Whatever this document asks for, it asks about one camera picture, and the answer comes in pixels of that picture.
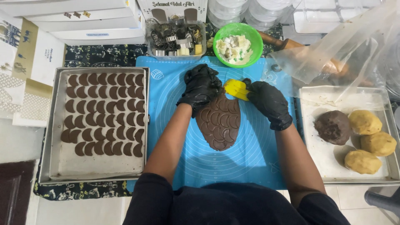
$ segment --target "black glove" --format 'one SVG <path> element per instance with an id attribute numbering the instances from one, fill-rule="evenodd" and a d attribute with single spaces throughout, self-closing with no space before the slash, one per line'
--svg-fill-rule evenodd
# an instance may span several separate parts
<path id="1" fill-rule="evenodd" d="M 186 90 L 176 105 L 187 103 L 192 106 L 192 118 L 196 113 L 210 103 L 221 93 L 222 82 L 217 77 L 218 72 L 200 64 L 186 72 L 184 80 Z"/>
<path id="2" fill-rule="evenodd" d="M 248 90 L 247 98 L 268 118 L 272 130 L 283 131 L 292 124 L 288 102 L 276 87 L 256 81 L 249 85 Z"/>

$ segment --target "plastic bag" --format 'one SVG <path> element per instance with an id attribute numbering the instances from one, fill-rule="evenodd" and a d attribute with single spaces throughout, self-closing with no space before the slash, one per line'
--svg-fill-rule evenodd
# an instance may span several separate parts
<path id="1" fill-rule="evenodd" d="M 286 94 L 301 97 L 302 87 L 337 86 L 340 88 L 334 89 L 335 99 L 330 104 L 339 105 L 349 94 L 362 94 L 360 87 L 384 89 L 386 76 L 377 65 L 399 31 L 396 9 L 396 0 L 387 0 L 340 24 L 310 46 L 270 53 L 292 77 L 292 90 Z M 386 92 L 380 93 L 388 102 Z M 364 109 L 382 110 L 382 104 L 360 104 Z"/>

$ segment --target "yellow dough ball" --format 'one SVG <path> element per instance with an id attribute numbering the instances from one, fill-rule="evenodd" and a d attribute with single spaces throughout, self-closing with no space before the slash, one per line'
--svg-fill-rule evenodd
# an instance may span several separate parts
<path id="1" fill-rule="evenodd" d="M 361 148 L 376 156 L 388 156 L 396 149 L 396 140 L 383 131 L 361 137 Z"/>
<path id="2" fill-rule="evenodd" d="M 382 129 L 382 122 L 368 110 L 355 110 L 350 116 L 350 126 L 361 135 L 372 135 Z"/>
<path id="3" fill-rule="evenodd" d="M 355 150 L 347 153 L 344 158 L 344 164 L 347 168 L 359 174 L 374 174 L 382 166 L 381 160 L 364 150 Z"/>

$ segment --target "green bowl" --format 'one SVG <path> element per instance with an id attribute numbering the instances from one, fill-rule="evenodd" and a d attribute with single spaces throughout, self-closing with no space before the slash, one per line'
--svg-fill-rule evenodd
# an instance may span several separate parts
<path id="1" fill-rule="evenodd" d="M 253 54 L 250 56 L 250 60 L 248 63 L 244 65 L 233 65 L 222 59 L 218 53 L 217 48 L 215 47 L 216 42 L 220 39 L 226 38 L 229 35 L 244 35 L 247 40 L 251 42 L 250 49 L 253 50 Z M 231 23 L 223 26 L 214 37 L 214 42 L 212 44 L 212 48 L 214 49 L 215 56 L 225 65 L 233 68 L 244 68 L 250 65 L 253 65 L 260 58 L 262 54 L 262 49 L 264 45 L 262 43 L 262 39 L 260 34 L 256 31 L 256 29 L 244 23 Z"/>

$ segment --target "black patterned cloth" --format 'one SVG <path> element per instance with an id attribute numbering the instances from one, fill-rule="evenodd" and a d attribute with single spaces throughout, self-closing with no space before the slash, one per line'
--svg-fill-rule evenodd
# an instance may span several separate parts
<path id="1" fill-rule="evenodd" d="M 219 30 L 207 19 L 207 40 L 215 36 Z M 282 26 L 278 25 L 266 33 L 275 38 L 282 39 Z M 264 44 L 261 57 L 266 57 L 274 47 Z M 205 56 L 215 56 L 212 48 L 207 48 Z M 67 46 L 65 55 L 65 67 L 116 67 L 135 66 L 136 58 L 139 56 L 150 56 L 145 44 L 125 45 L 89 45 L 89 46 Z M 41 185 L 38 183 L 39 173 L 33 192 L 43 198 L 53 201 L 73 199 L 96 199 L 104 197 L 130 197 L 132 192 L 126 189 L 126 181 L 109 182 L 80 182 L 56 185 Z"/>

